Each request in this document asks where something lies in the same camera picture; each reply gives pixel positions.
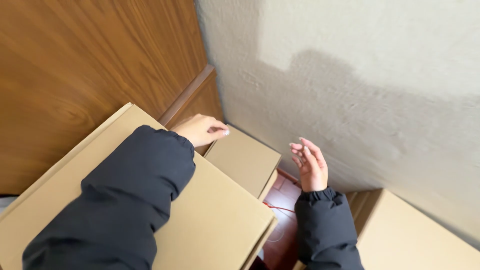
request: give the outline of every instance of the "box flap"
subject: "box flap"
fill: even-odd
[[[258,198],[281,155],[231,125],[228,126],[230,135],[215,142],[204,157]]]
[[[80,181],[142,124],[163,128],[137,106],[77,153],[0,221],[0,264],[20,270],[27,244],[74,198]],[[196,171],[156,234],[153,269],[240,269],[274,213],[200,155]]]

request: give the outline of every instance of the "hand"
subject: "hand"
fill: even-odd
[[[300,171],[300,183],[304,192],[321,191],[327,188],[328,168],[320,148],[311,141],[300,138],[301,144],[290,144],[296,156],[292,159]]]
[[[187,118],[171,129],[187,138],[193,147],[204,146],[227,136],[227,125],[211,116],[197,114]]]

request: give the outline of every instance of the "floor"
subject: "floor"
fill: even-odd
[[[301,189],[285,177],[278,175],[265,202],[272,206],[293,210]],[[295,213],[272,209],[278,225],[264,245],[264,262],[270,270],[291,270],[297,262],[297,219]]]

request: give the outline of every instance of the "white wall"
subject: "white wall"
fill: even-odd
[[[197,0],[228,122],[480,247],[480,1]]]

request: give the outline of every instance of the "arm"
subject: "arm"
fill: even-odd
[[[192,177],[193,154],[175,132],[137,128],[28,245],[24,269],[150,269],[153,233]]]
[[[308,270],[362,270],[345,195],[328,187],[302,192],[295,204],[299,260]]]
[[[320,149],[300,140],[304,145],[290,144],[303,190],[295,204],[299,259],[307,270],[363,270],[347,198],[327,187],[328,168]]]

